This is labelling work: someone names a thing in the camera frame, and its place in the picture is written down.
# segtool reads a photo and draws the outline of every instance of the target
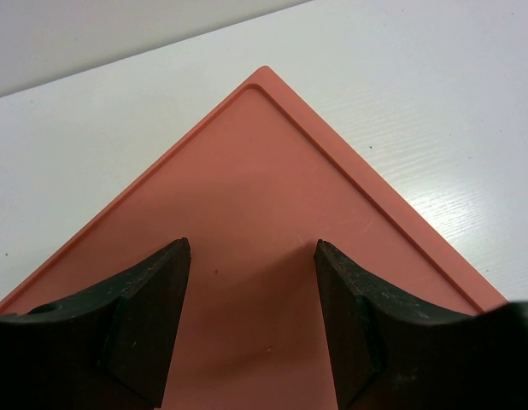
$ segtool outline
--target white wood grain surface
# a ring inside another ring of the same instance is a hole
[[[0,299],[261,65],[528,298],[528,2],[315,1],[0,98]]]

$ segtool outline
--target pink plastic tray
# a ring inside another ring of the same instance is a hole
[[[262,67],[0,303],[24,313],[176,238],[192,267],[163,408],[333,409],[313,253],[464,313],[495,291]]]

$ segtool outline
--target white surface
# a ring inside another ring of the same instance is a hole
[[[303,1],[0,0],[0,97]]]
[[[264,64],[528,298],[528,2],[371,3],[306,3],[1,98],[0,299]]]

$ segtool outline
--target pink tray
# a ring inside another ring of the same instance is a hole
[[[176,238],[190,281],[163,408],[333,409],[319,238],[464,313],[505,300],[262,67],[0,303],[24,313]]]

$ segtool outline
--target white table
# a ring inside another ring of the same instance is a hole
[[[528,298],[528,2],[362,3],[0,98],[0,299],[265,64],[504,296]]]

